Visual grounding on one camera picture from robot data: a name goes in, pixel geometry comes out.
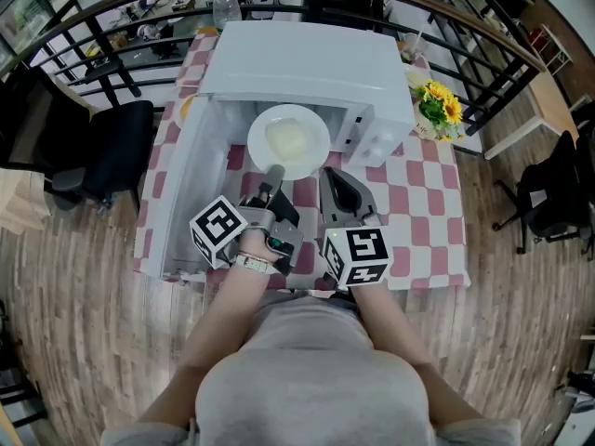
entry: water bottle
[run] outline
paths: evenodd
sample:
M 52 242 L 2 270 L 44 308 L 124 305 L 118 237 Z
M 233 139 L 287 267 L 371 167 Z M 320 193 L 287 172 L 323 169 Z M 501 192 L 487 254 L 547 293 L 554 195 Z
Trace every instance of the water bottle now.
M 242 21 L 238 0 L 213 0 L 213 21 L 217 28 L 217 34 L 223 32 L 228 21 Z

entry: metal railing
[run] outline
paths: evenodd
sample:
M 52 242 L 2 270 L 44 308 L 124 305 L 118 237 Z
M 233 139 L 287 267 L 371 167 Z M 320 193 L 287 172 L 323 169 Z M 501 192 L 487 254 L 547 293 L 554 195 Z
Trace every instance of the metal railing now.
M 126 52 L 138 51 L 143 48 L 149 48 L 163 43 L 189 43 L 193 38 L 192 34 L 154 41 L 151 40 L 117 49 L 112 47 L 108 36 L 114 33 L 135 31 L 141 24 L 154 24 L 172 18 L 178 19 L 180 17 L 186 18 L 209 14 L 212 12 L 212 9 L 210 7 L 201 7 L 182 10 L 132 21 L 107 30 L 101 29 L 97 20 L 98 15 L 107 10 L 135 1 L 138 0 L 103 0 L 85 9 L 78 7 L 78 13 L 65 21 L 61 21 L 61 16 L 57 15 L 55 20 L 52 21 L 52 24 L 48 25 L 47 31 L 39 36 L 35 43 L 19 54 L 13 56 L 8 65 L 0 72 L 0 77 L 6 75 L 7 72 L 11 71 L 18 64 L 29 64 L 32 58 L 40 50 L 44 49 L 48 56 L 37 64 L 44 65 L 50 61 L 55 62 L 59 66 L 56 74 L 67 77 L 67 83 L 72 86 L 86 85 L 91 81 L 99 81 L 100 88 L 83 90 L 79 94 L 81 96 L 89 96 L 103 92 L 113 105 L 119 103 L 115 94 L 116 90 L 127 88 L 138 98 L 141 96 L 140 88 L 143 86 L 173 84 L 175 78 L 135 81 L 130 73 L 140 70 L 179 66 L 182 63 L 183 58 L 165 59 L 153 63 L 132 63 L 125 65 L 120 57 Z M 244 15 L 253 10 L 298 13 L 303 16 L 305 21 L 324 23 L 330 21 L 332 24 L 369 28 L 375 32 L 390 33 L 397 39 L 402 39 L 406 33 L 419 33 L 423 30 L 420 28 L 411 28 L 398 22 L 384 20 L 381 15 L 377 14 L 377 4 L 378 2 L 381 3 L 382 0 L 368 1 L 370 2 L 369 7 L 359 9 L 355 12 L 347 11 L 340 5 L 338 6 L 335 2 L 326 2 L 325 0 L 305 0 L 303 5 L 299 6 L 246 5 L 242 6 L 242 12 Z M 502 10 L 494 0 L 486 0 L 486 2 L 495 10 L 495 13 L 501 17 L 507 28 L 510 23 L 512 29 L 510 32 L 511 36 L 506 36 L 494 27 L 479 20 L 472 14 L 472 12 L 468 13 L 457 9 L 452 5 L 452 0 L 451 4 L 448 3 L 449 0 L 396 1 L 404 2 L 407 5 L 428 11 L 430 13 L 430 24 L 438 24 L 441 28 L 443 38 L 427 32 L 422 32 L 421 38 L 423 38 L 428 45 L 448 50 L 452 55 L 456 65 L 455 69 L 444 67 L 435 62 L 430 62 L 430 69 L 433 72 L 441 73 L 447 77 L 460 81 L 465 87 L 467 95 L 458 94 L 458 97 L 461 103 L 465 106 L 464 122 L 468 125 L 467 133 L 470 135 L 474 134 L 478 129 L 484 126 L 487 121 L 501 111 L 539 72 L 545 70 L 541 59 L 532 52 L 531 48 L 528 47 L 528 44 L 525 43 L 523 38 L 514 32 L 514 25 L 507 21 L 508 16 L 506 16 L 504 10 Z M 69 34 L 70 29 L 81 23 L 84 23 L 90 30 L 91 34 L 88 37 L 78 41 L 74 41 L 70 38 L 67 47 L 64 47 L 60 51 L 51 51 L 48 44 L 52 39 L 59 35 Z M 448 35 L 444 32 L 445 28 L 454 30 L 456 36 L 454 41 L 453 38 L 447 37 Z M 469 33 L 471 38 L 477 42 L 474 49 L 469 49 L 468 45 L 462 41 L 459 35 L 459 29 L 464 29 L 464 31 Z M 97 43 L 101 51 L 100 55 L 86 57 L 82 53 L 80 46 L 91 42 Z M 489 44 L 496 48 L 496 54 L 499 55 L 498 59 L 489 54 L 484 48 L 485 44 Z M 79 60 L 66 65 L 61 61 L 60 57 L 69 51 L 75 51 Z M 106 64 L 98 64 L 103 61 L 107 61 L 106 64 L 108 66 L 106 66 Z M 87 67 L 86 76 L 82 78 L 73 78 L 72 70 L 83 65 Z M 109 78 L 109 76 L 113 74 L 119 74 L 123 83 L 113 85 Z

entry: wristwatch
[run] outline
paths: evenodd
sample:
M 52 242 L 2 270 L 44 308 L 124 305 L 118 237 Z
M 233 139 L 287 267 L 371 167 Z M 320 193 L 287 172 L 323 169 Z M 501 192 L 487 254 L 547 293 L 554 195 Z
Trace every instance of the wristwatch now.
M 247 253 L 238 253 L 238 256 L 235 258 L 235 264 L 243 266 L 244 268 L 252 269 L 256 272 L 261 272 L 262 274 L 274 274 L 279 272 L 266 259 L 251 256 Z

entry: checkered tablecloth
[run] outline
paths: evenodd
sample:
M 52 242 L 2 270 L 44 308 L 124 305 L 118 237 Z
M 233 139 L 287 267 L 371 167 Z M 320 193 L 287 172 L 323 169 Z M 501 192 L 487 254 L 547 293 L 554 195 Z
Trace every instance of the checkered tablecloth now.
M 151 262 L 151 210 L 157 210 L 165 182 L 168 153 L 179 135 L 172 111 L 194 94 L 208 64 L 217 37 L 199 35 L 192 43 L 177 82 L 175 100 L 166 109 L 155 140 L 151 164 L 142 195 L 135 245 L 135 268 L 149 272 Z M 416 61 L 422 66 L 424 60 Z M 411 289 L 469 285 L 466 271 L 465 220 L 453 148 L 448 143 L 422 140 L 412 133 L 378 168 L 351 166 L 342 154 L 331 152 L 326 165 L 340 168 L 364 181 L 372 191 L 377 210 L 392 233 L 394 263 L 389 288 Z M 231 146 L 223 194 L 231 201 L 253 192 L 263 174 L 252 163 L 245 146 Z M 315 239 L 321 238 L 322 217 L 318 210 L 318 174 L 284 182 L 284 194 L 299 212 L 304 244 L 296 268 L 284 278 L 271 277 L 271 288 L 327 289 L 326 265 Z M 224 269 L 206 274 L 219 282 Z

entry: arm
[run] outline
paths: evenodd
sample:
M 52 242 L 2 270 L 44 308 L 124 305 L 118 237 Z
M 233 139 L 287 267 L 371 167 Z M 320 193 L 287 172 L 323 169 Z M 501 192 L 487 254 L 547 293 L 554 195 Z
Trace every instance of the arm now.
M 264 245 L 264 234 L 260 230 L 245 231 L 240 249 L 270 262 L 276 259 Z M 213 303 L 186 340 L 169 385 L 139 422 L 188 425 L 188 420 L 194 416 L 198 388 L 206 374 L 244 343 L 269 277 L 241 266 L 230 268 Z
M 428 392 L 430 420 L 434 425 L 446 426 L 482 418 L 434 368 L 430 354 L 386 284 L 353 287 L 351 290 L 374 347 L 401 357 L 416 369 Z

